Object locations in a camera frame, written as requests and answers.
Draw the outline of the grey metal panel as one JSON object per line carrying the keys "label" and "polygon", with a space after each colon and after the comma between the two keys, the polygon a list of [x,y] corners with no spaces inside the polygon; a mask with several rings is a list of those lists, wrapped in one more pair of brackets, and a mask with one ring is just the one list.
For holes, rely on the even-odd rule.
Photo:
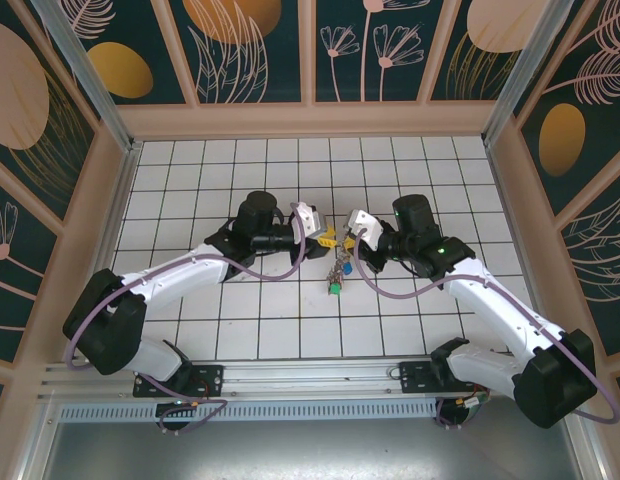
{"label": "grey metal panel", "polygon": [[184,436],[151,424],[59,427],[43,480],[600,480],[564,428],[482,419],[212,422]]}

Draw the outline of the aluminium corner post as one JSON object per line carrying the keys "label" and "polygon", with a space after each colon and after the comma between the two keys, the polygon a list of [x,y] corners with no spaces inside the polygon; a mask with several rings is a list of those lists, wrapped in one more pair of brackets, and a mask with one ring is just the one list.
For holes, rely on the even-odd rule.
{"label": "aluminium corner post", "polygon": [[72,31],[62,7],[56,0],[31,0],[31,3],[64,58],[74,69],[79,83],[84,87],[116,143],[125,153],[129,153],[133,149],[134,138],[126,128],[114,101],[88,58],[86,50]]}
{"label": "aluminium corner post", "polygon": [[549,0],[542,11],[482,131],[483,143],[487,150],[495,145],[508,123],[515,106],[565,23],[573,3],[574,0]]}

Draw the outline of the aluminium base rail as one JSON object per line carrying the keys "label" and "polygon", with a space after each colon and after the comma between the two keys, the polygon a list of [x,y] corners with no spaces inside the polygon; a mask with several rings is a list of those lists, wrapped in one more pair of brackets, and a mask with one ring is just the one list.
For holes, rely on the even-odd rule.
{"label": "aluminium base rail", "polygon": [[[364,359],[197,362],[204,379],[194,395],[218,394],[231,401],[398,398],[399,364],[409,357]],[[41,402],[134,401],[142,385],[131,371],[103,376],[94,369],[71,371],[48,365],[37,387]]]}

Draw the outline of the toothed metal ring disc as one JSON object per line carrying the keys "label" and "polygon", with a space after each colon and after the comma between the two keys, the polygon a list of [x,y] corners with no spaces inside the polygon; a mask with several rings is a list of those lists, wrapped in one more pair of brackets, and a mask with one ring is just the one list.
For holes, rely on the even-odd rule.
{"label": "toothed metal ring disc", "polygon": [[337,232],[336,232],[335,239],[338,241],[338,245],[336,248],[331,249],[335,253],[335,262],[333,266],[331,267],[331,269],[329,270],[329,273],[326,276],[326,280],[328,283],[328,288],[331,283],[339,283],[342,287],[341,289],[341,292],[342,292],[344,277],[347,276],[343,273],[343,267],[346,264],[351,265],[352,251],[347,251],[343,248],[343,241],[341,238],[338,237]]}

